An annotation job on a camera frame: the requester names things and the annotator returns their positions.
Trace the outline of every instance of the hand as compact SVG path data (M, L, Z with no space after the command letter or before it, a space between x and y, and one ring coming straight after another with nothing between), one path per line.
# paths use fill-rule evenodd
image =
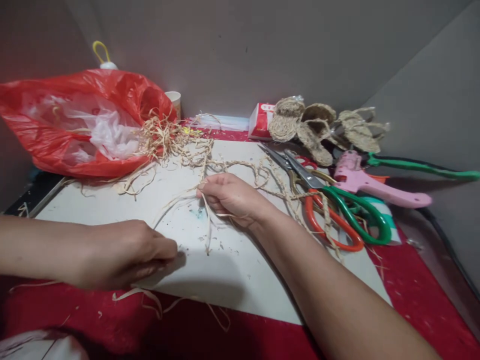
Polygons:
M196 191L202 193L217 214L232 214L232 219L244 228L265 219L278 209L262 194L242 179L230 173L207 176Z
M146 278L177 256L177 243L144 221L129 220L88 226L78 239L85 261L66 282L79 288L116 290Z

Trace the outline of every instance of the paper cup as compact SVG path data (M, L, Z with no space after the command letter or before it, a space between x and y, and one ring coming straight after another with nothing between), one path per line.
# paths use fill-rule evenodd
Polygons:
M177 120L181 120L182 119L182 114L181 114L181 108L180 108L180 99L181 99L182 96L177 91L167 91L165 93L165 95L168 96L168 98L170 99L170 101L173 105L173 108L176 111Z

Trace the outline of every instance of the pink hot glue gun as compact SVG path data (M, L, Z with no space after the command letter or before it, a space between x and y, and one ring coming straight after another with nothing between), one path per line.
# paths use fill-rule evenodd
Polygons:
M345 151L336 166L333 177L338 182L334 186L353 194L363 191L402 208L424 208L432 203L425 193L398 190L371 178L363 171L361 162L356 151Z

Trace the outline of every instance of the white board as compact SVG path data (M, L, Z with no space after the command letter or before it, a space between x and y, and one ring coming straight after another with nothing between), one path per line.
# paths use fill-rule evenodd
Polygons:
M242 160L260 163L265 153L251 142L216 140L212 158L226 161ZM135 183L140 186L156 171L153 182L136 196L118 195L111 184L90 187L71 184L64 188L37 216L41 220L74 222L87 225L108 224L140 219L149 225L156 222L160 210L178 194L200 182L200 169L179 167L171 159L167 168L157 166ZM250 184L254 175L250 168L234 165L229 172ZM287 174L279 169L285 184ZM267 188L278 191L271 179ZM262 192L280 210L287 213L284 202ZM142 287L178 297L196 297L234 310L272 319L300 324L300 318L276 273L257 248L255 241L239 232L229 221L214 218L211 227L211 252L206 254L207 214L197 199L187 199L174 206L158 224L156 230L177 241L184 256L174 271L159 272L144 280ZM382 280L366 250L343 252L345 266L359 279L391 304Z

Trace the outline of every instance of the red plastic bag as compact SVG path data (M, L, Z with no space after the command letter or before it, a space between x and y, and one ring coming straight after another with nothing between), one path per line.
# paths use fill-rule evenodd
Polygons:
M125 150L135 144L132 137L138 136L131 129L140 129L152 109L160 118L164 115L169 122L177 121L172 102L157 85L142 75L120 70L93 69L0 85L0 115L35 166L77 178L121 177L149 161L131 148L128 158L116 157L115 151L109 152L108 145L101 144L103 133L100 139L95 137L96 142L93 136L102 127L116 142L113 145ZM81 128L92 122L98 126L94 131Z

